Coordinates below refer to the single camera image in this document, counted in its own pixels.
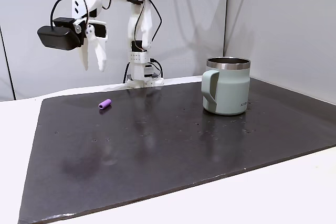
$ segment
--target mug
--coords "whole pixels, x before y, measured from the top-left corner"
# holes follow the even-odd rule
[[[247,109],[250,65],[247,59],[209,58],[202,76],[203,107],[219,115],[238,115]]]

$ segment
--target purple object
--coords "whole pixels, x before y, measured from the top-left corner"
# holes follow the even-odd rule
[[[107,106],[109,106],[111,104],[111,100],[110,99],[107,99],[105,101],[103,101],[102,103],[99,104],[99,108],[101,110],[105,109]]]

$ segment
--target dark work surface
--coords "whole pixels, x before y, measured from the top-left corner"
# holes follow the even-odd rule
[[[112,106],[99,111],[107,98]],[[86,215],[333,147],[335,115],[334,105],[253,79],[238,116],[203,110],[200,83],[46,99],[19,223]]]

